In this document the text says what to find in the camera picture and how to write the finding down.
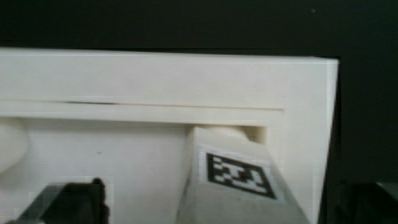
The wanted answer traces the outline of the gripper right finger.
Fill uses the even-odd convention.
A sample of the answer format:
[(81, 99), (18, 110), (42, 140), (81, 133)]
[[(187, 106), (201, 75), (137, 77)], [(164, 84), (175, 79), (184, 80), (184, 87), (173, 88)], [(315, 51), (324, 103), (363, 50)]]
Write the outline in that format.
[(398, 183), (345, 183), (338, 191), (336, 224), (398, 224)]

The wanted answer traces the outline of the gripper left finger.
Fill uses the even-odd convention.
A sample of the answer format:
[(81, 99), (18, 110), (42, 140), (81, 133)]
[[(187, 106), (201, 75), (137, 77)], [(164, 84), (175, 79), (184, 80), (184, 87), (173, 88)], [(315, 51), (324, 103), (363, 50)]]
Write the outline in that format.
[(15, 224), (111, 224), (105, 183), (52, 184), (43, 189)]

